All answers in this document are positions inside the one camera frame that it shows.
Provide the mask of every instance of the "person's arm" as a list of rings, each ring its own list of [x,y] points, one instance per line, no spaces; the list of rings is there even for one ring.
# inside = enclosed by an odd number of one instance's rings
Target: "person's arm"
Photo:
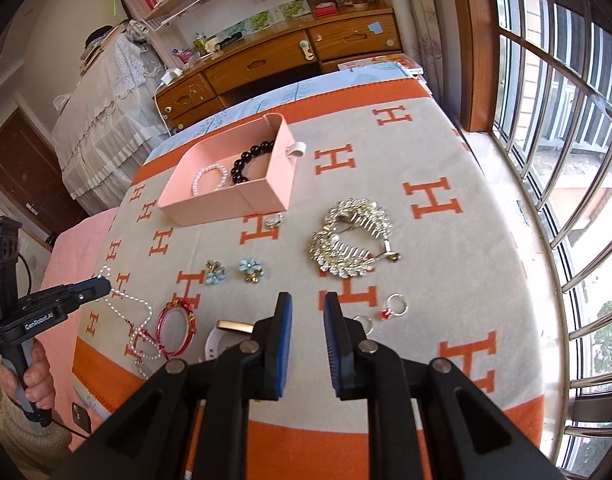
[[[28,386],[25,391],[26,398],[35,402],[38,408],[52,410],[55,406],[55,387],[46,352],[36,340],[31,352],[34,364],[23,376]],[[8,455],[19,469],[52,473],[70,454],[70,431],[60,428],[57,424],[51,424],[47,428],[31,424],[22,409],[16,405],[17,379],[1,363],[0,384],[4,393],[0,401],[0,441]],[[52,416],[61,422],[57,412],[53,412]]]

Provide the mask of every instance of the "window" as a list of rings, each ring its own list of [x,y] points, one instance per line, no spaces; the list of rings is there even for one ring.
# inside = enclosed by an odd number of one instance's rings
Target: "window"
[[[612,316],[605,319],[612,313],[612,33],[592,9],[588,0],[497,0],[493,132],[552,248],[574,334],[572,402],[612,391]],[[580,428],[612,422],[567,422],[557,465],[588,476],[612,436]]]

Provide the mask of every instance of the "pink cloth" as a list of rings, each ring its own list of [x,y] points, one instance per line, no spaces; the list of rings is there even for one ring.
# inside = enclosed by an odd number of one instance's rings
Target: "pink cloth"
[[[87,218],[59,235],[41,283],[42,289],[65,283],[81,282],[99,271],[94,266],[117,209],[108,209],[108,211]],[[68,316],[68,320],[47,330],[37,339],[46,349],[50,371],[55,380],[57,390],[55,409],[65,425],[81,433],[80,428],[73,421],[71,408],[72,402],[82,404],[72,387],[74,344],[80,318],[79,310],[73,312]],[[93,427],[98,426],[101,419],[92,410],[89,410],[89,413]],[[73,435],[70,447],[74,450],[81,443],[83,439]]]

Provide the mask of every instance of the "black bead bracelet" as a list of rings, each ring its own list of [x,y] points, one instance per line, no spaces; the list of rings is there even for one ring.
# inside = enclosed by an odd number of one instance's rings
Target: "black bead bracelet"
[[[274,140],[265,140],[261,144],[259,144],[259,146],[252,146],[249,152],[242,153],[241,158],[238,158],[235,161],[232,166],[232,170],[230,170],[230,176],[232,176],[232,181],[235,184],[248,182],[248,179],[243,175],[243,171],[246,167],[246,164],[254,158],[258,157],[259,155],[262,155],[262,153],[270,153],[274,147]]]

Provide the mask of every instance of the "blue sticky note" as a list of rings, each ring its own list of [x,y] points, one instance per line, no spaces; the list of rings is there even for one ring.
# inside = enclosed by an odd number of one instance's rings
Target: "blue sticky note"
[[[383,28],[381,28],[381,23],[380,22],[371,23],[368,26],[368,30],[370,30],[374,34],[381,34],[384,31]]]

